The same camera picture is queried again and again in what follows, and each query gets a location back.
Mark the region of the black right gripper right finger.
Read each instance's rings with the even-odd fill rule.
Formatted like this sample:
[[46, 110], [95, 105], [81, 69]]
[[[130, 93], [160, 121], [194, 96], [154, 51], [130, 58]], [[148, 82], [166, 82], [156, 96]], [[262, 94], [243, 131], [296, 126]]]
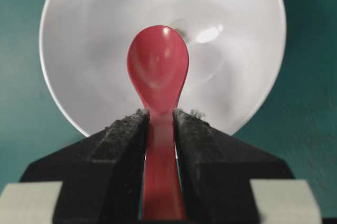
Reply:
[[250, 179], [291, 179], [287, 163], [182, 110], [174, 110], [173, 119], [187, 217], [260, 223]]

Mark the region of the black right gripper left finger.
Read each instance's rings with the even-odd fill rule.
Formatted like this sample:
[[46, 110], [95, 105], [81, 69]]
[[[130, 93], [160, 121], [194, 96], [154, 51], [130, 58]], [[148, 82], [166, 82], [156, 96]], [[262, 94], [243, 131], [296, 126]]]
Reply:
[[21, 181], [62, 182], [53, 223], [137, 223], [148, 125], [138, 110], [32, 162]]

